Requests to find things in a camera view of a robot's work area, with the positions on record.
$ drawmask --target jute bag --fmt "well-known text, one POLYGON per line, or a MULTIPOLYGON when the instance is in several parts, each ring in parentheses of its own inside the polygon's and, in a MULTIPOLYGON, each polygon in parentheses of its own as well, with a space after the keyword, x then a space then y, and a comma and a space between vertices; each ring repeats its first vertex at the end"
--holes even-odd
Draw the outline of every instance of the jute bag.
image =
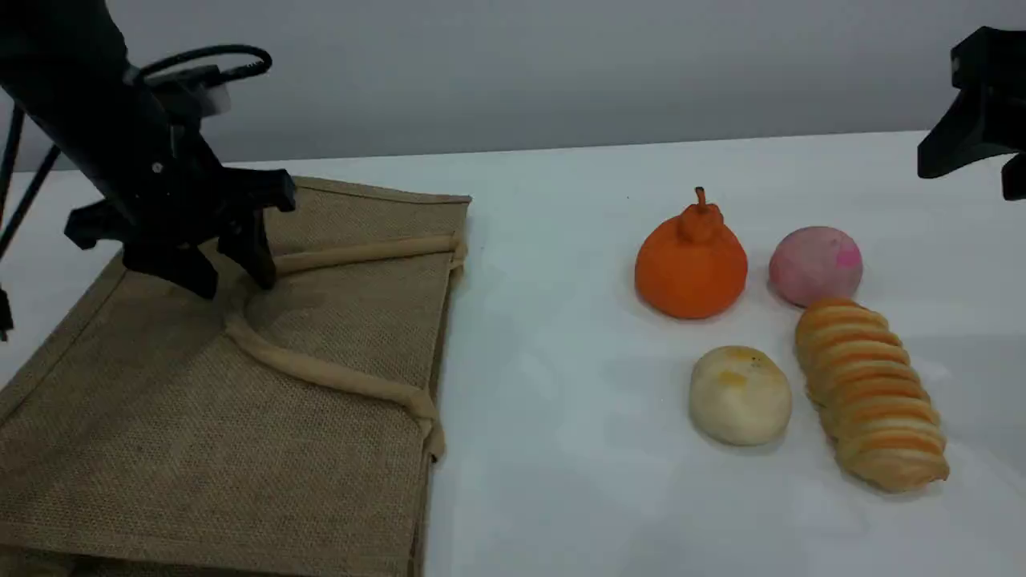
POLYGON ((295 182, 272 291, 116 259, 0 390, 0 575, 419 573, 470 199, 295 182))

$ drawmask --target pink ball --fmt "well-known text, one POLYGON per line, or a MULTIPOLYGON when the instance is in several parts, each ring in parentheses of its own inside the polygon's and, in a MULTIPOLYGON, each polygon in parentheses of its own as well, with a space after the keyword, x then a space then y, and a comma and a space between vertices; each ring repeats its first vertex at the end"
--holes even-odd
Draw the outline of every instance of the pink ball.
POLYGON ((798 229, 780 241, 770 260, 770 284, 800 307, 830 297, 851 298, 861 280, 859 246, 835 228, 798 229))

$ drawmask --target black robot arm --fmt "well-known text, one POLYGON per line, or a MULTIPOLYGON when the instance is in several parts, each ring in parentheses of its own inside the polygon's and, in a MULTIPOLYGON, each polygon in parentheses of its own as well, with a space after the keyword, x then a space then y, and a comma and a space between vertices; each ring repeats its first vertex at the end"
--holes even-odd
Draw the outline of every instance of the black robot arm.
POLYGON ((222 166, 199 132, 200 119, 216 111, 219 86, 270 66, 267 52, 233 45, 139 70, 103 0, 0 3, 0 86, 14 100, 15 117, 18 110, 32 117, 104 195, 74 210, 65 234, 82 248, 119 240, 127 268, 204 298, 213 297, 218 274, 197 246, 215 237, 261 286, 274 284, 263 210, 294 209, 292 181, 285 170, 222 166), (158 75, 239 52, 259 61, 158 75))
POLYGON ((981 28, 951 49, 958 97, 919 144, 919 177, 1018 153, 1001 170, 1007 200, 1026 198, 1026 32, 981 28))

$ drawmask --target white tabletop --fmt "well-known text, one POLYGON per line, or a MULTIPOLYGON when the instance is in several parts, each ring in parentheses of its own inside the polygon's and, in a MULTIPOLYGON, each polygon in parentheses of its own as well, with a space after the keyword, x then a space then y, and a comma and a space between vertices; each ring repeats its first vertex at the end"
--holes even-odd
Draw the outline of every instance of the white tabletop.
MULTIPOLYGON (((429 577, 1022 575, 1026 202, 1001 200, 1003 159, 918 180, 921 137, 248 165, 474 196, 429 577), (681 322, 638 301, 632 267, 697 185, 751 270, 733 309, 681 322), (858 297, 889 317, 944 418, 951 476, 924 493, 884 496, 843 476, 801 394, 799 313, 765 281, 776 243, 808 225, 859 242, 858 297), (688 421, 690 366, 726 344, 765 351, 791 379, 782 443, 731 449, 688 421)), ((83 254, 62 236, 68 210, 94 197, 81 176, 53 175, 0 266, 17 324, 0 347, 4 382, 117 248, 83 254)))

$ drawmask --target orange toy pear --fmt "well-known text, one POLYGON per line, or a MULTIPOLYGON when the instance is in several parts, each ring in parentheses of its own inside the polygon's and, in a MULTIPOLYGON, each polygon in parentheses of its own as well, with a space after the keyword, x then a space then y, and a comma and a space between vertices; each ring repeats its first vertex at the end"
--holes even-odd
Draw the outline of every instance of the orange toy pear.
POLYGON ((649 305, 677 318, 707 318, 726 310, 748 276, 748 257, 723 224, 719 206, 698 204, 659 225, 638 251, 634 285, 649 305))

